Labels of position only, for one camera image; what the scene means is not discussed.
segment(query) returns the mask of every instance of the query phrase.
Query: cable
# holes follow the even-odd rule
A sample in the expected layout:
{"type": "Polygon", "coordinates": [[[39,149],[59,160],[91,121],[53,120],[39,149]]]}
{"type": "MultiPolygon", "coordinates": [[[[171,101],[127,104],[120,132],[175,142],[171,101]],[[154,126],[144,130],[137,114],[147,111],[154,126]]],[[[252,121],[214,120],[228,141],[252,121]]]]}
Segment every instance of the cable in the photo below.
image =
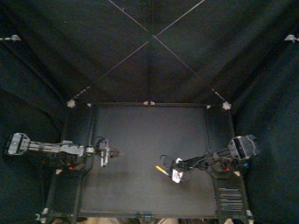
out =
{"type": "Polygon", "coordinates": [[[200,77],[202,81],[204,82],[206,86],[210,88],[211,92],[226,102],[224,97],[220,95],[220,93],[214,89],[211,84],[207,82],[206,78],[203,78],[202,75],[199,75],[192,68],[187,65],[187,63],[182,60],[182,58],[175,54],[175,52],[170,49],[170,47],[164,44],[164,42],[154,35],[154,38],[158,40],[158,42],[163,45],[163,47],[168,50],[168,52],[172,54],[172,56],[183,63],[183,65],[190,69],[190,71],[200,77]]]}
{"type": "Polygon", "coordinates": [[[182,19],[182,18],[184,18],[186,16],[187,16],[187,14],[190,14],[190,12],[195,9],[195,8],[198,8],[198,6],[200,6],[202,4],[203,4],[203,2],[204,2],[206,0],[202,0],[199,3],[196,3],[192,7],[191,7],[191,9],[186,12],[186,13],[183,13],[183,15],[179,17],[179,18],[176,18],[175,20],[174,20],[174,22],[155,35],[156,37],[160,35],[160,34],[163,34],[163,32],[164,31],[167,31],[168,29],[170,29],[170,27],[175,24],[175,23],[178,23],[178,21],[182,19]]]}
{"type": "Polygon", "coordinates": [[[121,9],[117,5],[116,5],[116,3],[113,3],[113,1],[111,1],[111,0],[108,0],[116,7],[117,7],[117,9],[135,21],[135,23],[148,32],[148,30],[143,27],[143,25],[127,14],[127,12],[125,12],[125,10],[124,9],[121,9]]]}
{"type": "Polygon", "coordinates": [[[84,92],[136,54],[136,52],[148,44],[148,41],[144,42],[127,56],[125,58],[87,86],[83,90],[72,97],[72,100],[79,98],[84,92]]]}

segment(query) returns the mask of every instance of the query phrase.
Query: label sticker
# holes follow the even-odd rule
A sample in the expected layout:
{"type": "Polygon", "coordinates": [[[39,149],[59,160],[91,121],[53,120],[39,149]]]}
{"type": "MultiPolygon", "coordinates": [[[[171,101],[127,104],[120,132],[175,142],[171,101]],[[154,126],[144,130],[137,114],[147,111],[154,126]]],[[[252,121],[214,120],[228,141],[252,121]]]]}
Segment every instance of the label sticker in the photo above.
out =
{"type": "MultiPolygon", "coordinates": [[[[180,158],[176,159],[175,163],[178,164],[180,161],[183,161],[180,158]]],[[[176,170],[172,170],[172,181],[175,183],[180,183],[183,177],[183,172],[178,172],[176,170]]]]}

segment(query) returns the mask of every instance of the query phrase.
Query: yellow pen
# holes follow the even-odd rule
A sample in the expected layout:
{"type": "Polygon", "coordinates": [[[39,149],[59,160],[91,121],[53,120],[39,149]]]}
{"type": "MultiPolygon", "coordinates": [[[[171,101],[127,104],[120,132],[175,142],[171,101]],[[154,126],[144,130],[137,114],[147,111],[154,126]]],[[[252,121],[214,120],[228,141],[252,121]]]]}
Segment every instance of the yellow pen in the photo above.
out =
{"type": "Polygon", "coordinates": [[[156,168],[156,170],[159,172],[162,172],[163,174],[166,174],[167,176],[170,176],[170,174],[166,172],[166,170],[159,165],[155,168],[156,168]]]}

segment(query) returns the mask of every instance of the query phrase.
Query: black cloth wall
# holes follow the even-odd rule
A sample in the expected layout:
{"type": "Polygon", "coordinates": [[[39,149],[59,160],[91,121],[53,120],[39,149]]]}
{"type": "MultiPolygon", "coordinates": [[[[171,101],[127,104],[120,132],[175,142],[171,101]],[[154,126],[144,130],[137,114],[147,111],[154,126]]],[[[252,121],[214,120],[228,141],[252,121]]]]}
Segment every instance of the black cloth wall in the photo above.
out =
{"type": "MultiPolygon", "coordinates": [[[[199,1],[115,3],[158,34],[199,1]]],[[[159,36],[195,75],[111,1],[0,3],[0,148],[15,132],[59,142],[65,103],[148,40],[79,97],[81,102],[232,102],[238,134],[258,136],[262,155],[247,174],[254,215],[298,223],[298,0],[211,1],[159,36]]],[[[0,223],[41,211],[41,158],[0,157],[0,223]]]]}
{"type": "Polygon", "coordinates": [[[263,223],[299,222],[299,45],[283,44],[236,101],[238,134],[258,136],[262,154],[247,174],[252,213],[263,223]]]}
{"type": "MultiPolygon", "coordinates": [[[[0,27],[0,36],[11,37],[15,30],[4,15],[0,27]]],[[[67,113],[47,75],[24,42],[0,43],[0,223],[36,223],[33,215],[43,210],[41,189],[47,192],[51,175],[41,172],[43,158],[3,153],[15,132],[32,140],[60,141],[67,113]]]]}

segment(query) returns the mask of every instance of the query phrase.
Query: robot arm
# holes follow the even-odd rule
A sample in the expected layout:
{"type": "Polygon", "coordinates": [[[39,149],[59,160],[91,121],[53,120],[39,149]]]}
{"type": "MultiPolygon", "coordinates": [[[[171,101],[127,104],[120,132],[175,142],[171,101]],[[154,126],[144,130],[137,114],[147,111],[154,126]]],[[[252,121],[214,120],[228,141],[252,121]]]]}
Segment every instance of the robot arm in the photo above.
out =
{"type": "Polygon", "coordinates": [[[108,158],[116,157],[119,155],[117,151],[112,151],[108,147],[108,140],[101,137],[97,140],[96,147],[83,146],[75,144],[72,141],[63,141],[61,143],[40,143],[29,139],[29,137],[23,133],[15,133],[7,144],[5,154],[9,156],[21,156],[25,152],[33,151],[37,153],[48,153],[59,155],[65,153],[67,155],[75,156],[77,158],[99,156],[100,166],[107,166],[108,158]]]}
{"type": "Polygon", "coordinates": [[[259,154],[256,137],[236,136],[228,143],[228,148],[214,153],[206,153],[202,157],[194,157],[187,160],[176,159],[174,161],[168,156],[162,155],[163,166],[167,171],[156,166],[174,182],[179,183],[184,172],[195,169],[207,171],[214,178],[227,178],[236,170],[236,165],[242,165],[246,161],[259,154]]]}

